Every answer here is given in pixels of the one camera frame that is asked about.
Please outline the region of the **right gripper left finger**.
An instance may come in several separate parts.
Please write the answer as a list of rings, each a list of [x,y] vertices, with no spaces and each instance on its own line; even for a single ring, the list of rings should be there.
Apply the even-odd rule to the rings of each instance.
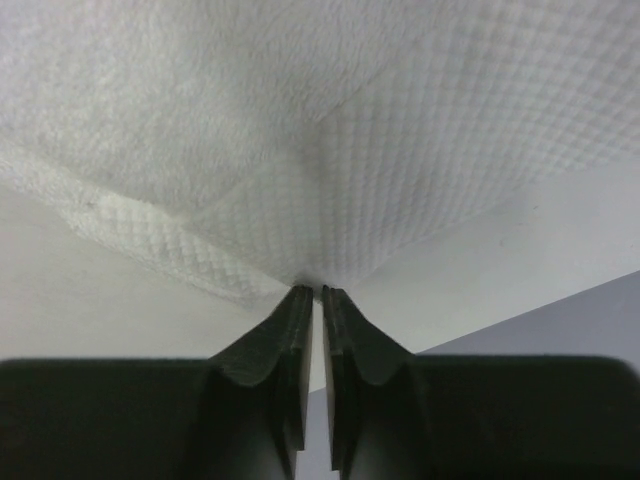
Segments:
[[[305,446],[314,294],[293,287],[269,316],[211,359],[207,477],[293,479]]]

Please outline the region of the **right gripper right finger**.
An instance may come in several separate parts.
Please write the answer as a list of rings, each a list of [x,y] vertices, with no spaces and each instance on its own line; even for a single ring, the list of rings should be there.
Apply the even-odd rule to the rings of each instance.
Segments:
[[[332,468],[341,479],[416,479],[411,354],[346,291],[321,294]]]

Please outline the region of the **white towel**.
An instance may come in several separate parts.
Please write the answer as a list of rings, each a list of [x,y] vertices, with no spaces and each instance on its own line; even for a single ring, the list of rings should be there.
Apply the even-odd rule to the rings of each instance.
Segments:
[[[635,1],[5,1],[1,179],[222,298],[639,157]]]

